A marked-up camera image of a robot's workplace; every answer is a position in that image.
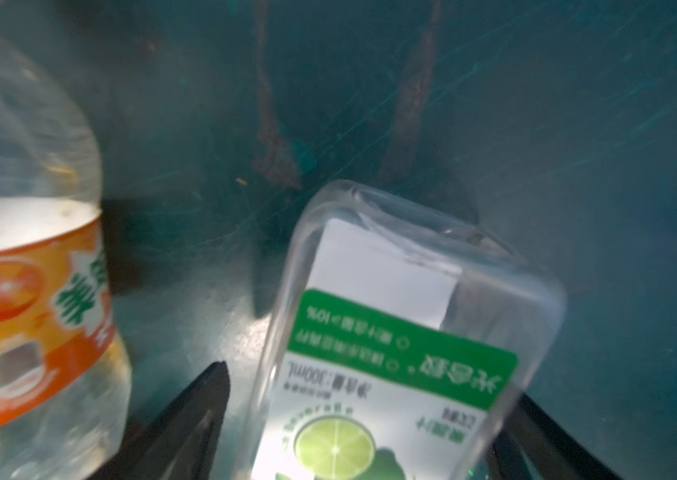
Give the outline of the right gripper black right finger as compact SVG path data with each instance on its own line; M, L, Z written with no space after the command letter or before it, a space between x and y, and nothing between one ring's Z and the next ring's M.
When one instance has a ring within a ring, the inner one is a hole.
M490 479L618 480L530 397L520 396L485 454Z

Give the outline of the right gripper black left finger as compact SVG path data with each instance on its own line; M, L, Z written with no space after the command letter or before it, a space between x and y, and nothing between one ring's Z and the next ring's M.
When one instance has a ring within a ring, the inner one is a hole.
M228 366L214 362L90 478L208 479L228 398Z

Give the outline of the orange cap clear bottle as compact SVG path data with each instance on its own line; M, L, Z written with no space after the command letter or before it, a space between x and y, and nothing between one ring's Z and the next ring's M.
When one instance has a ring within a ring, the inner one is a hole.
M0 39L0 479L84 479L122 444L132 368L100 199L88 118Z

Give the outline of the square bottle lime label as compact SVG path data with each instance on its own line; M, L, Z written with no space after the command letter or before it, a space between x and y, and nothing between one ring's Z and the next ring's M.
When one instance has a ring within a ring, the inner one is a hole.
M236 479L466 479L564 322L549 273L347 180L290 241Z

